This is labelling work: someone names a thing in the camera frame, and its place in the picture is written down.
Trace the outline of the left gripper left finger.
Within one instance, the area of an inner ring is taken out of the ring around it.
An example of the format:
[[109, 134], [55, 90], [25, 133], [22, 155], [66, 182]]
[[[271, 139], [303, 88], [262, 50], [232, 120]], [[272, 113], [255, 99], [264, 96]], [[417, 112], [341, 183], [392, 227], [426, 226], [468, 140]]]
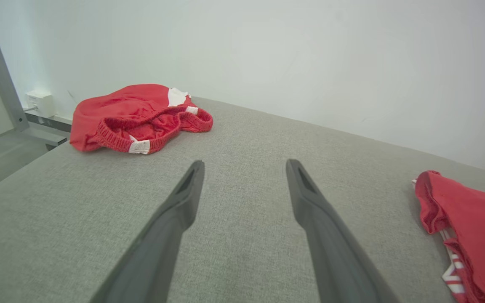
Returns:
[[90, 303], [166, 303], [182, 235], [196, 219], [204, 174], [203, 161], [190, 165]]

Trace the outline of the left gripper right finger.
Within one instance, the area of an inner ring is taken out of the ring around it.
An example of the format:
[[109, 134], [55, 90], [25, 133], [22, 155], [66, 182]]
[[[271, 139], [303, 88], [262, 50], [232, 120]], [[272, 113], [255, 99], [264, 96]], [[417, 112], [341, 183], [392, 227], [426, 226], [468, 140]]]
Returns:
[[321, 303], [399, 303], [302, 163], [285, 164], [296, 222], [305, 230]]

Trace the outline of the red shorts white stripe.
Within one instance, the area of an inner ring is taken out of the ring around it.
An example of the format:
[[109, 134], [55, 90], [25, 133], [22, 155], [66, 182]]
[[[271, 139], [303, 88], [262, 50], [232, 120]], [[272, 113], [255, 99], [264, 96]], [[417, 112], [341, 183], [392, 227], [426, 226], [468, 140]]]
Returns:
[[213, 117], [187, 92], [158, 84], [130, 85], [79, 103], [70, 144], [81, 152], [106, 148], [152, 154], [180, 132], [203, 133], [212, 127]]

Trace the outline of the red jersey striped white trim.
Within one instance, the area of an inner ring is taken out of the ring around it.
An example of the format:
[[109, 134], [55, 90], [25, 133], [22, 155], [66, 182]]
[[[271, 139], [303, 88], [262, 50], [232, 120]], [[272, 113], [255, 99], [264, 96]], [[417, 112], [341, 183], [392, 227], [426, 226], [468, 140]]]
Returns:
[[413, 180], [420, 221], [441, 236], [450, 266], [442, 279], [458, 303], [485, 303], [485, 192], [424, 171]]

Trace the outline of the grey fabric sofa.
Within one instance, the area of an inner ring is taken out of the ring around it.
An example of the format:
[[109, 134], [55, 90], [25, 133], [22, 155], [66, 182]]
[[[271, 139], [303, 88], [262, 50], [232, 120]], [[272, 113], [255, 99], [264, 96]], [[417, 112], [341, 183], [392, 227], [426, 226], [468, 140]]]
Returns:
[[0, 303], [89, 303], [196, 160], [205, 178], [167, 303], [320, 303], [285, 162], [298, 159], [403, 303], [456, 303], [412, 180], [485, 191], [485, 170], [205, 98], [207, 133], [150, 155], [58, 146], [0, 182]]

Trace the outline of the white wall socket box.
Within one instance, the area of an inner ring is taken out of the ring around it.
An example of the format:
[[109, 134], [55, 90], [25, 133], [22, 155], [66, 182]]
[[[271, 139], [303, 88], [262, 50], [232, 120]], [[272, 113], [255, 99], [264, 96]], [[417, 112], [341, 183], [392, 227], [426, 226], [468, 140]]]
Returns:
[[54, 117], [57, 114], [53, 96], [49, 92], [38, 90], [27, 92], [26, 100], [25, 112], [34, 111], [37, 116], [43, 118]]

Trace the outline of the grey metal frame post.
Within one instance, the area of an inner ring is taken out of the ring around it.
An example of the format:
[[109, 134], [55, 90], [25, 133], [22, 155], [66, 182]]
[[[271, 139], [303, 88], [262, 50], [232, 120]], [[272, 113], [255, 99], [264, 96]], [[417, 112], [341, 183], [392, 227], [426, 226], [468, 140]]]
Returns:
[[6, 110], [6, 115], [11, 123], [10, 130], [3, 132], [17, 133], [28, 139], [35, 139], [46, 144], [48, 150], [52, 150], [67, 142], [65, 136], [50, 133], [42, 129], [31, 128], [27, 120], [26, 112], [22, 109], [19, 96], [12, 82], [10, 72], [6, 65], [5, 58], [0, 48], [0, 100]]

